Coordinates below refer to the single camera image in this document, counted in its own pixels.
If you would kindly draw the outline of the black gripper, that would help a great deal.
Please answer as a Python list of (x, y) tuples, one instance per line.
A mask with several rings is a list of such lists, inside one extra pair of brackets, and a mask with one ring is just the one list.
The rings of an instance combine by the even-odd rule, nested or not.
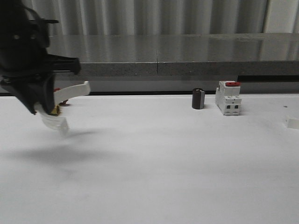
[(78, 74), (78, 58), (51, 55), (49, 20), (25, 6), (20, 0), (0, 2), (1, 87), (17, 97), (36, 114), (35, 104), (50, 114), (55, 107), (55, 73)]

